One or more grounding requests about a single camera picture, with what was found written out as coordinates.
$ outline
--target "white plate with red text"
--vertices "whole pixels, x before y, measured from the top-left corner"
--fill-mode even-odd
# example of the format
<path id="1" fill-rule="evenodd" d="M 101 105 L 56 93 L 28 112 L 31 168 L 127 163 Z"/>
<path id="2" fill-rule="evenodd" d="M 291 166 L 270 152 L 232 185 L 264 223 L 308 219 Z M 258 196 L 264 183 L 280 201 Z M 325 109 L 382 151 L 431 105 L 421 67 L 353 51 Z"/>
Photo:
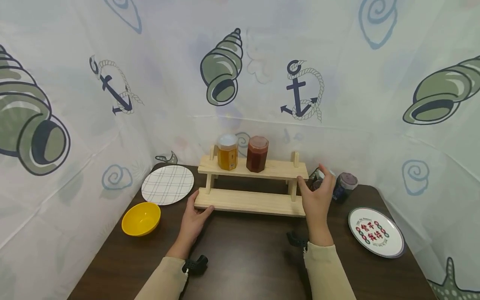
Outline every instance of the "white plate with red text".
<path id="1" fill-rule="evenodd" d="M 381 257 L 397 258 L 405 250 L 405 240 L 396 224 L 374 209 L 355 208 L 348 215 L 348 226 L 360 244 Z"/>

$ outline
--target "green seashell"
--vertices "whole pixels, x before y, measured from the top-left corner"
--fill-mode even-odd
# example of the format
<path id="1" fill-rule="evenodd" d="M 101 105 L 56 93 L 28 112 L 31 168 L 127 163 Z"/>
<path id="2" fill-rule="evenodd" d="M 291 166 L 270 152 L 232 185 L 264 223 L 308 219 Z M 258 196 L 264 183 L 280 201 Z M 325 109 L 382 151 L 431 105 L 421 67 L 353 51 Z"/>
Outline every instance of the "green seashell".
<path id="1" fill-rule="evenodd" d="M 0 154 L 18 157 L 31 174 L 47 175 L 70 151 L 68 131 L 33 77 L 1 45 L 0 67 Z"/>
<path id="2" fill-rule="evenodd" d="M 420 82 L 403 121 L 430 125 L 451 117 L 459 104 L 480 90 L 480 56 L 439 70 Z"/>
<path id="3" fill-rule="evenodd" d="M 235 99 L 242 57 L 240 29 L 237 28 L 202 59 L 200 74 L 207 86 L 206 98 L 210 104 L 223 106 Z"/>

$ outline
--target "fabric backdrop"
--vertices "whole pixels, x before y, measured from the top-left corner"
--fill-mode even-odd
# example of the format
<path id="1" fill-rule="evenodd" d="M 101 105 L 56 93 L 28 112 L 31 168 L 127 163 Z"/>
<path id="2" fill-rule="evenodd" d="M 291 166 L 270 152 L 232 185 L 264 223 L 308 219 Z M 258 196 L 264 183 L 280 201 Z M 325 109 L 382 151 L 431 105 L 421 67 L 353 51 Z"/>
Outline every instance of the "fabric backdrop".
<path id="1" fill-rule="evenodd" d="M 222 133 L 376 187 L 480 298 L 480 1 L 0 1 L 0 299 L 63 300 L 152 166 Z"/>

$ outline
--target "wooden shelf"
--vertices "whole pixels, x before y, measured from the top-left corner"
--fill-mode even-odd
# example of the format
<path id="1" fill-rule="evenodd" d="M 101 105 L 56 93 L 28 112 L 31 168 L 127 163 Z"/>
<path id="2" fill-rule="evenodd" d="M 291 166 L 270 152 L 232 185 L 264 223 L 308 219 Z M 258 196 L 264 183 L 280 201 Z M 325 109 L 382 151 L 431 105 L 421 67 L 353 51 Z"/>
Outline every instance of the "wooden shelf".
<path id="1" fill-rule="evenodd" d="M 296 198 L 295 201 L 292 201 L 290 195 L 221 189 L 210 189 L 210 193 L 206 194 L 206 188 L 200 188 L 195 201 L 195 207 L 207 208 L 213 205 L 216 210 L 222 211 L 278 216 L 305 216 L 301 196 Z"/>
<path id="2" fill-rule="evenodd" d="M 298 167 L 293 165 L 291 161 L 267 160 L 265 163 L 265 170 L 259 173 L 250 172 L 247 169 L 247 159 L 239 157 L 237 167 L 231 171 L 223 170 L 218 166 L 217 156 L 212 160 L 208 155 L 200 159 L 198 172 L 202 174 L 215 174 L 227 176 L 240 177 L 255 177 L 255 178 L 270 178 L 270 179 L 284 179 L 290 180 L 302 176 L 308 179 L 307 167 L 304 163 L 298 164 Z"/>
<path id="3" fill-rule="evenodd" d="M 239 158 L 235 169 L 221 169 L 215 156 L 215 146 L 212 146 L 210 155 L 200 159 L 198 172 L 207 174 L 207 182 L 205 188 L 199 189 L 195 207 L 207 208 L 213 205 L 215 209 L 225 211 L 305 216 L 301 196 L 297 196 L 297 176 L 308 179 L 308 173 L 305 164 L 299 162 L 298 152 L 292 152 L 291 161 L 267 160 L 265 169 L 260 173 L 250 172 L 246 165 L 247 159 Z M 219 175 L 285 180 L 288 184 L 288 195 L 214 189 L 215 179 Z"/>

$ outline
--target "dark wooden table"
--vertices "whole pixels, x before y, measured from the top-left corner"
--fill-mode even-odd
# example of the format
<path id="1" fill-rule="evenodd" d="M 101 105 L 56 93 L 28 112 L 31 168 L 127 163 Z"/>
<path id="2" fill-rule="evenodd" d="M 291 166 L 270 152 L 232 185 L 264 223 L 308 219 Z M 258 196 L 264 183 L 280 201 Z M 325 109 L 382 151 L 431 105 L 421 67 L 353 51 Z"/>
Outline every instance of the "dark wooden table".
<path id="1" fill-rule="evenodd" d="M 157 164 L 154 169 L 167 164 Z M 195 176 L 192 191 L 205 186 L 206 175 Z M 283 180 L 220 176 L 215 187 L 252 192 L 287 193 Z M 128 209 L 143 202 L 139 191 Z M 80 279 L 69 299 L 133 300 L 175 241 L 186 200 L 162 207 L 158 227 L 144 237 L 121 230 L 121 219 Z M 328 224 L 338 255 L 358 300 L 433 300 L 411 251 L 385 259 L 362 247 L 351 234 L 347 216 L 368 206 L 391 217 L 377 190 L 360 185 L 342 205 L 331 204 Z M 215 211 L 192 251 L 208 257 L 208 269 L 190 276 L 183 300 L 303 300 L 311 299 L 300 248 L 289 245 L 286 233 L 307 237 L 304 218 Z"/>

